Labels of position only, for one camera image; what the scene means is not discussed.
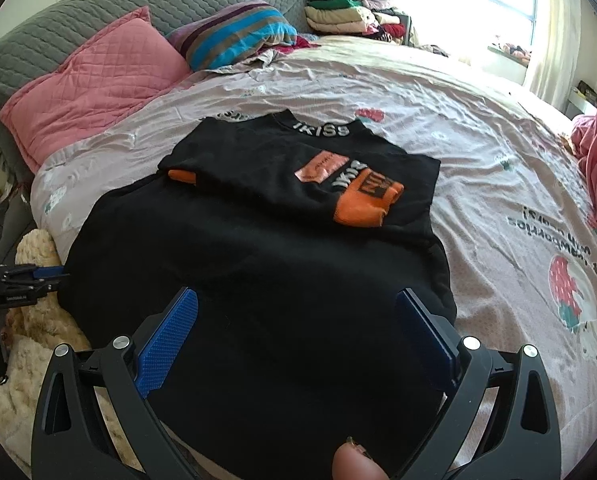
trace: human thumb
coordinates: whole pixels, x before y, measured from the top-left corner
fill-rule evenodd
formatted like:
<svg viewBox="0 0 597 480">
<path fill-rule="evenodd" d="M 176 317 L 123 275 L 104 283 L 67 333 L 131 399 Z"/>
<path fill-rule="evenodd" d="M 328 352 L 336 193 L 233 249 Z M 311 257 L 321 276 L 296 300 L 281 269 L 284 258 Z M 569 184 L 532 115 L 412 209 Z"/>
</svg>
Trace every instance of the human thumb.
<svg viewBox="0 0 597 480">
<path fill-rule="evenodd" d="M 387 474 L 353 439 L 336 450 L 331 463 L 333 480 L 388 480 Z"/>
</svg>

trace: black shirt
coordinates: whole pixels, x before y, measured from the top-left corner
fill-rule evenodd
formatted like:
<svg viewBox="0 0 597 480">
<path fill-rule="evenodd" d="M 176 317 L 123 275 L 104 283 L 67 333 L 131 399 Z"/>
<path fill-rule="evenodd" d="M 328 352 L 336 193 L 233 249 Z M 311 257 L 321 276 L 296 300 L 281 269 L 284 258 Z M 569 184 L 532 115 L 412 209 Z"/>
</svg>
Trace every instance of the black shirt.
<svg viewBox="0 0 597 480">
<path fill-rule="evenodd" d="M 403 184 L 380 227 L 300 213 L 292 190 L 336 175 L 304 183 L 294 175 L 303 158 L 288 160 L 323 150 Z M 196 186 L 167 176 L 186 164 Z M 360 121 L 208 118 L 158 174 L 99 199 L 70 250 L 61 305 L 96 348 L 190 286 L 197 323 L 149 396 L 180 438 L 240 478 L 325 480 L 351 435 L 393 474 L 440 403 L 395 320 L 395 295 L 411 286 L 432 314 L 456 316 L 429 221 L 438 166 Z M 249 187 L 234 185 L 238 171 Z"/>
</svg>

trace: quilted pillow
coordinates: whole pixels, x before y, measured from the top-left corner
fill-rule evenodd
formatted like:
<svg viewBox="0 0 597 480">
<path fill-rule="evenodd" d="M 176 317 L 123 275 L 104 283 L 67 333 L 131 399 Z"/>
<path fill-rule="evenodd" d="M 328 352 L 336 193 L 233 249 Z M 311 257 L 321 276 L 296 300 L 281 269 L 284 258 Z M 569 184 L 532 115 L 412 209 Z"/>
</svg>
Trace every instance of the quilted pillow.
<svg viewBox="0 0 597 480">
<path fill-rule="evenodd" d="M 183 25 L 167 40 L 197 71 L 237 63 L 263 46 L 293 45 L 296 28 L 267 2 L 249 0 Z"/>
<path fill-rule="evenodd" d="M 46 158 L 167 93 L 190 69 L 141 7 L 110 23 L 6 102 L 0 120 L 36 173 Z"/>
</svg>

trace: orange patch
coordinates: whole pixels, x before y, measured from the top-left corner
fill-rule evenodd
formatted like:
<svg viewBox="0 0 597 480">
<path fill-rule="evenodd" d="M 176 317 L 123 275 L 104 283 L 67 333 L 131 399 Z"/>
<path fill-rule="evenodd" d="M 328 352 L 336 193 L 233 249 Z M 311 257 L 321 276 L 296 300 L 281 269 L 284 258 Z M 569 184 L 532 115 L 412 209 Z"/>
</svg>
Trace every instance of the orange patch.
<svg viewBox="0 0 597 480">
<path fill-rule="evenodd" d="M 167 176 L 172 180 L 178 180 L 179 182 L 185 182 L 185 184 L 196 185 L 196 173 L 193 171 L 185 170 L 169 170 Z"/>
<path fill-rule="evenodd" d="M 323 150 L 294 174 L 301 182 L 322 184 L 334 171 L 341 169 L 348 160 L 348 156 Z"/>
<path fill-rule="evenodd" d="M 365 168 L 338 199 L 334 221 L 352 227 L 380 227 L 404 189 L 400 182 Z"/>
</svg>

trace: curtain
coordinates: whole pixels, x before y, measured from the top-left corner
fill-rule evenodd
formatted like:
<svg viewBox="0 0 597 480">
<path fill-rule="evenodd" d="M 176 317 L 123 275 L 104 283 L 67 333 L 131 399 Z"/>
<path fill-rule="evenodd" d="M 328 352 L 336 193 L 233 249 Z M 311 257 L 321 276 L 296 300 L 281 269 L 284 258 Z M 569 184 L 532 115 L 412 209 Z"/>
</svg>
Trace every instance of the curtain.
<svg viewBox="0 0 597 480">
<path fill-rule="evenodd" d="M 581 0 L 537 0 L 535 35 L 524 86 L 564 111 L 581 48 Z"/>
</svg>

